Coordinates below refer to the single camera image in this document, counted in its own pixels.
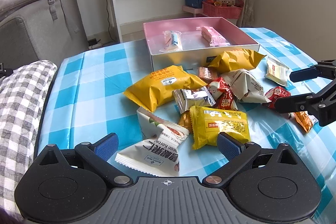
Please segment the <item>orange clear snack packet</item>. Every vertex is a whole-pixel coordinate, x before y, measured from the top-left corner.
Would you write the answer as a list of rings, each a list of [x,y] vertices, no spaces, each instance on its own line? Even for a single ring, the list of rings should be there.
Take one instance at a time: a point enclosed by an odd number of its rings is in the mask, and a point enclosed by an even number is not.
[[[318,119],[309,115],[307,111],[299,111],[292,113],[296,122],[303,128],[304,132],[309,133],[313,126],[318,122]]]

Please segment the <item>small yellow snack pack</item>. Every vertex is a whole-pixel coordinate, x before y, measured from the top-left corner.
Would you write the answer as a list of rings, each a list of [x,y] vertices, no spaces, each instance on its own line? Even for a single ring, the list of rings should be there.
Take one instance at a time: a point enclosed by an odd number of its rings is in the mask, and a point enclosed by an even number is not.
[[[191,106],[190,119],[193,129],[193,149],[205,145],[216,146],[217,138],[224,132],[241,143],[251,140],[247,115],[241,111]]]

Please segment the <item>cream white cake pack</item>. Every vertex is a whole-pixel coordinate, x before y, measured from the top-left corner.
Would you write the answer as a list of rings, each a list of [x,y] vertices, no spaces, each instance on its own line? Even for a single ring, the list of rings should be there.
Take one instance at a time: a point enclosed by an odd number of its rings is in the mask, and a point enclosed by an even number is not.
[[[268,56],[266,60],[267,70],[265,77],[281,86],[288,85],[288,74],[290,68],[278,61],[277,59]]]

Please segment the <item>red snack pack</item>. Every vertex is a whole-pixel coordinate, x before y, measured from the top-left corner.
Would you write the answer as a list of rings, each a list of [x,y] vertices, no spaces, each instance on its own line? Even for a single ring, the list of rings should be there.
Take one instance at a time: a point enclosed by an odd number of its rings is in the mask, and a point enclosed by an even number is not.
[[[224,81],[223,77],[218,77],[217,79],[210,82],[207,88],[216,102],[215,107],[217,109],[234,111],[238,110],[234,99],[234,94],[231,91],[229,85]]]
[[[288,90],[286,90],[285,88],[283,88],[281,86],[277,86],[277,87],[271,88],[269,91],[267,91],[265,96],[269,100],[269,102],[264,103],[264,106],[266,106],[269,109],[274,109],[274,103],[276,102],[276,99],[289,97],[289,96],[291,96],[291,93]]]

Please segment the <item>white nut snack pack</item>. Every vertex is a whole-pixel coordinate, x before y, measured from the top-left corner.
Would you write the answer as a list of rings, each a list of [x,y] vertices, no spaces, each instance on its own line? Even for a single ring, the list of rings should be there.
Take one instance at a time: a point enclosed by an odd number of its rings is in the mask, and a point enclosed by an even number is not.
[[[143,140],[118,152],[115,161],[153,176],[179,176],[178,147],[189,136],[189,130],[143,107],[138,108],[137,116]]]

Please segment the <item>gold foil bar wrapper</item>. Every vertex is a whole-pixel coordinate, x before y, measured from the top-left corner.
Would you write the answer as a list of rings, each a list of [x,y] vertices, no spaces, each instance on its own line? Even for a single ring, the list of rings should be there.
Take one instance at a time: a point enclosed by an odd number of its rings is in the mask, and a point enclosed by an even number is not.
[[[180,120],[178,124],[186,129],[189,130],[189,133],[193,133],[192,123],[191,123],[191,116],[190,111],[187,110],[181,114]]]

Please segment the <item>silver truffle chocolate pack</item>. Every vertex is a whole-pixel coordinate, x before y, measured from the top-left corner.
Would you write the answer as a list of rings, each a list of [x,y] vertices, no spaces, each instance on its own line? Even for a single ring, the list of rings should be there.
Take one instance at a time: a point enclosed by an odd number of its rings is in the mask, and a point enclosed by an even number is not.
[[[205,86],[197,90],[175,89],[172,94],[181,114],[190,110],[191,106],[212,107],[216,104]]]

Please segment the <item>brown wafer biscuit pack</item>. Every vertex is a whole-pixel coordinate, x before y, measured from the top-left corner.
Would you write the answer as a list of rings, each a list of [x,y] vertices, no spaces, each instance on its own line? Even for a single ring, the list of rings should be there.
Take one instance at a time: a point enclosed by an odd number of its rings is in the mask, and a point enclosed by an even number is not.
[[[198,77],[209,84],[218,78],[218,73],[212,68],[198,67]]]

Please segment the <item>large yellow sandwich pack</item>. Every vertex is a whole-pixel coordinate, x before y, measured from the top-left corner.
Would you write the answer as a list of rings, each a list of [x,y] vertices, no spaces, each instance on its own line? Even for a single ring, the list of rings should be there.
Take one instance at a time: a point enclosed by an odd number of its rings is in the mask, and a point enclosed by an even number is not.
[[[198,76],[187,73],[181,66],[171,65],[151,72],[129,86],[123,94],[138,106],[153,113],[157,107],[174,99],[173,90],[196,90],[203,86],[206,86],[206,82]]]
[[[266,55],[248,49],[224,51],[215,57],[208,67],[214,68],[219,73],[227,73],[239,69],[250,71],[255,69],[264,57]]]

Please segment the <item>pink wafer bar wrapper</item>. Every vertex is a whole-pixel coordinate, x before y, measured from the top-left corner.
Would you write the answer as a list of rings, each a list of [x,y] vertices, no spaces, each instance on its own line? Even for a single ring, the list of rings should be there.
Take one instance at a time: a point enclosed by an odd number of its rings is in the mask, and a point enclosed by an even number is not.
[[[231,45],[230,42],[212,26],[197,27],[197,30],[200,30],[201,36],[211,47],[226,47]]]

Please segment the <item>clear blue candy packet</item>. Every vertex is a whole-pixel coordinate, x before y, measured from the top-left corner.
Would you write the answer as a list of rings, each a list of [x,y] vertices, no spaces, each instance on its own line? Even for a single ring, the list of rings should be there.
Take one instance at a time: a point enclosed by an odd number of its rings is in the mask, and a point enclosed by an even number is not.
[[[176,52],[182,51],[181,32],[179,31],[164,31],[164,47],[160,52]]]

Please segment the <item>blue checkered tablecloth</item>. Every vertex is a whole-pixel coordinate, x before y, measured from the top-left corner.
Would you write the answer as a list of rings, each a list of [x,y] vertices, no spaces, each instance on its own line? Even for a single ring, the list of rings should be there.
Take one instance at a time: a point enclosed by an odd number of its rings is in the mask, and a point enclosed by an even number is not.
[[[259,52],[276,57],[296,71],[315,60],[294,44],[266,28],[241,28],[260,44]],[[142,140],[137,118],[138,105],[123,92],[151,72],[146,41],[127,42],[87,51],[64,59],[52,87],[39,137],[38,152],[47,144],[72,149],[78,143],[94,143],[111,132],[119,138],[119,149]],[[317,78],[288,82],[291,94],[317,93],[330,81]],[[305,134],[295,119],[283,117],[267,107],[238,103],[247,114],[251,140],[263,148],[289,143],[311,171],[321,188],[316,223],[335,223],[335,122],[326,127],[316,123]],[[217,147],[192,149],[190,135],[179,148],[180,176],[202,179],[227,163]]]

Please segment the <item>pink plastic basket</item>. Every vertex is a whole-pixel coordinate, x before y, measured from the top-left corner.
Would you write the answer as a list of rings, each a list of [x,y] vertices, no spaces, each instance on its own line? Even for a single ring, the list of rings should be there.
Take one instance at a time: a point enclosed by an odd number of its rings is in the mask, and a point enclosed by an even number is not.
[[[212,3],[202,2],[203,13],[209,17],[222,17],[225,19],[239,19],[242,13],[241,7],[215,6]]]

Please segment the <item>power strip on floor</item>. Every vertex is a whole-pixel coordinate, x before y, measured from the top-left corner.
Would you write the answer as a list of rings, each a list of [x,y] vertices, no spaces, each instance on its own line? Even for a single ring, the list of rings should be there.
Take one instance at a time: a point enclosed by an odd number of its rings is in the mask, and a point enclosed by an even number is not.
[[[91,47],[91,46],[94,46],[94,45],[98,44],[99,42],[100,42],[100,39],[96,39],[96,38],[89,39],[88,40],[88,45]]]

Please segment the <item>pink silver cardboard box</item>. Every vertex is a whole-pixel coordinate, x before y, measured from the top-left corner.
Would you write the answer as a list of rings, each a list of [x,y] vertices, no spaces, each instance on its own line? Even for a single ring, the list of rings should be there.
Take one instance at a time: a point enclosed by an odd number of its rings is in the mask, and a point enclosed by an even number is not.
[[[201,35],[202,26],[213,27],[228,42],[225,47],[211,47]],[[242,29],[221,17],[198,17],[160,20],[143,24],[149,50],[151,66],[154,71],[180,65],[183,69],[206,67],[224,51],[239,48],[258,51],[260,44]],[[162,52],[165,47],[165,31],[181,34],[181,51]]]

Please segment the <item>blue storage bin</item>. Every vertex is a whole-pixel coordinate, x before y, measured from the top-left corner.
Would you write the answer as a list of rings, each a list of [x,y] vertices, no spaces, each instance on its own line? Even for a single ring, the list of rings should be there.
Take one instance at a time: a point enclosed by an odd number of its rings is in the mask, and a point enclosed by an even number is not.
[[[195,9],[201,9],[203,7],[203,1],[206,0],[185,0],[185,5]]]

